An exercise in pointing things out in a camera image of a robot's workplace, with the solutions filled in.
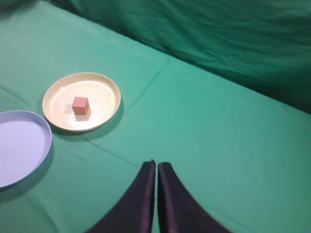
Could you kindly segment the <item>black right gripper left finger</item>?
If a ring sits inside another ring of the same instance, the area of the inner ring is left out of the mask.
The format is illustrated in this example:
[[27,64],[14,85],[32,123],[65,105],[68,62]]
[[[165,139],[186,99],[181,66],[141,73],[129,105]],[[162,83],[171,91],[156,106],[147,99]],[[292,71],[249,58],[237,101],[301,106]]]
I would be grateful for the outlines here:
[[89,233],[150,233],[155,206],[156,163],[144,162],[123,196]]

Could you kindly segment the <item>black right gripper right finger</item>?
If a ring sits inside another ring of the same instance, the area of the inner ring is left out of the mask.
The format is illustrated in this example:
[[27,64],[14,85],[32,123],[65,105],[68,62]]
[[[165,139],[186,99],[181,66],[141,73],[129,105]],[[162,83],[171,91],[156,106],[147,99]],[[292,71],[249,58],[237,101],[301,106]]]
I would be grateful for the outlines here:
[[158,164],[157,214],[161,233],[228,233],[188,192],[171,163]]

